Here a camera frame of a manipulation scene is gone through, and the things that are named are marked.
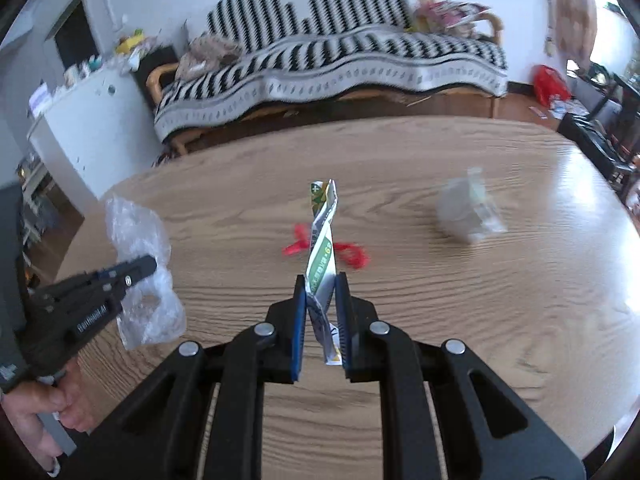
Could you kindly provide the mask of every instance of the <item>round table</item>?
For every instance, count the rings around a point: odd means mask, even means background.
[[[441,234],[438,191],[479,166],[508,227],[467,246]],[[172,244],[184,339],[228,341],[290,297],[306,254],[284,257],[309,222],[309,183],[338,187],[334,239],[363,245],[352,294],[414,339],[463,339],[583,456],[640,393],[638,234],[572,143],[541,126],[412,117],[329,123],[244,139],[115,187],[154,209]],[[114,263],[104,210],[86,218],[59,278]],[[342,266],[337,261],[338,270]],[[382,477],[376,384],[322,362],[306,326],[295,386],[268,384],[263,476]],[[177,346],[126,352],[115,323],[81,354],[98,417]]]

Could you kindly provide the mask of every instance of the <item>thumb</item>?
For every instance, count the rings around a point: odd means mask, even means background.
[[[66,408],[65,394],[53,386],[29,381],[4,396],[2,404],[15,413],[53,413]]]

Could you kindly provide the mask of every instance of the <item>translucent plastic packaging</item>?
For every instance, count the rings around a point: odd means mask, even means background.
[[[482,170],[469,168],[466,177],[449,180],[440,192],[436,214],[440,228],[473,244],[492,233],[507,231],[482,179]]]
[[[132,286],[122,301],[117,321],[124,348],[133,350],[180,337],[187,320],[167,269],[171,245],[160,217],[151,209],[112,196],[106,201],[106,223],[119,262],[150,254],[158,264],[156,272]]]

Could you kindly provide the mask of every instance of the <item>sofa backrest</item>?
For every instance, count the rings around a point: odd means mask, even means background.
[[[300,19],[299,10],[306,17]],[[187,22],[190,40],[197,21]],[[405,0],[220,0],[207,13],[203,32],[238,41],[250,53],[287,36],[334,34],[372,23],[408,27]]]

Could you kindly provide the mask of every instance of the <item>wooden sofa armrest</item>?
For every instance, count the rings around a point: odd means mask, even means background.
[[[151,94],[151,98],[155,104],[158,104],[162,99],[162,87],[160,86],[160,78],[164,74],[169,74],[178,70],[179,63],[170,63],[168,65],[161,65],[152,70],[149,77],[146,78],[146,88]]]
[[[494,36],[491,38],[491,41],[493,41],[498,46],[502,44],[502,31],[504,30],[504,23],[498,16],[490,12],[481,12],[480,14],[478,14],[478,17],[474,21],[487,21],[491,23],[491,27],[494,30]]]

